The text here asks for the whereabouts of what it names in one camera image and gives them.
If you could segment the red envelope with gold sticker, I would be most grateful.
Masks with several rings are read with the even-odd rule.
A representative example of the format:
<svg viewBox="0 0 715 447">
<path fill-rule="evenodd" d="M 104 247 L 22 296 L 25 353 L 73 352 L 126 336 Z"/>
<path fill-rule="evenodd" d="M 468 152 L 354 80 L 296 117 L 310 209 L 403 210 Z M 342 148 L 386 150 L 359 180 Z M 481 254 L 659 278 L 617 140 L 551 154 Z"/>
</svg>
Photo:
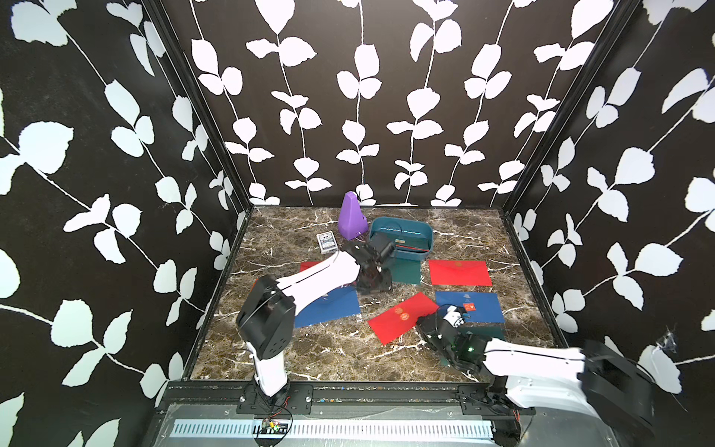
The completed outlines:
<svg viewBox="0 0 715 447">
<path fill-rule="evenodd" d="M 395 243 L 396 249 L 400 251 L 410 251 L 411 253 L 429 253 L 430 249 L 425 244 L 406 244 L 404 241 L 397 240 Z"/>
</svg>

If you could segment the red envelope two gold seals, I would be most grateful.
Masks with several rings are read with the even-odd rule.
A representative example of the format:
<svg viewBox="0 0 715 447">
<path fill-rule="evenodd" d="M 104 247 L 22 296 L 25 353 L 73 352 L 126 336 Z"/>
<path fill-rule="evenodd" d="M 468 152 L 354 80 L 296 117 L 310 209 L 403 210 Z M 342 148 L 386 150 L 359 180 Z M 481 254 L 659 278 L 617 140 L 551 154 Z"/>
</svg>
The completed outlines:
<svg viewBox="0 0 715 447">
<path fill-rule="evenodd" d="M 415 294 L 372 318 L 368 324 L 380 342 L 383 345 L 388 345 L 413 329 L 419 318 L 435 313 L 438 308 L 438 305 L 426 295 Z"/>
</svg>

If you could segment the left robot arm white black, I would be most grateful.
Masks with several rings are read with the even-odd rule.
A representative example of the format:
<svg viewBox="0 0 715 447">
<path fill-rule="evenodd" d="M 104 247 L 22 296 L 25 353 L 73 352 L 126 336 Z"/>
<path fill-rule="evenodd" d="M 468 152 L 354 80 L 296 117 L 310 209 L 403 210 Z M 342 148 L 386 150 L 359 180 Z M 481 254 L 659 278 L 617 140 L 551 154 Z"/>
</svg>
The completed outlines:
<svg viewBox="0 0 715 447">
<path fill-rule="evenodd" d="M 348 241 L 325 260 L 297 274 L 257 279 L 243 304 L 236 325 L 254 364 L 253 380 L 266 400 L 281 400 L 289 378 L 284 351 L 292 340 L 294 320 L 329 292 L 353 286 L 360 294 L 389 292 L 388 268 L 396 257 L 395 243 L 385 235 L 366 242 Z"/>
</svg>

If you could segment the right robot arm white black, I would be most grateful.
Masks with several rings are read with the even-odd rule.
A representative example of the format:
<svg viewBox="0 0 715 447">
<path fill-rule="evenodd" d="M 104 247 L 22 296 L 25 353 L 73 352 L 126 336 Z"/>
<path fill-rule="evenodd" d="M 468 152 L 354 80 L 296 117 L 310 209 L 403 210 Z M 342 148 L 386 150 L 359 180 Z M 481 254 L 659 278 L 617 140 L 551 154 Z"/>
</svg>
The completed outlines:
<svg viewBox="0 0 715 447">
<path fill-rule="evenodd" d="M 635 361 L 600 342 L 538 348 L 479 335 L 465 328 L 466 314 L 445 305 L 418 318 L 416 329 L 452 368 L 490 378 L 482 402 L 582 413 L 634 438 L 653 435 L 655 379 Z"/>
</svg>

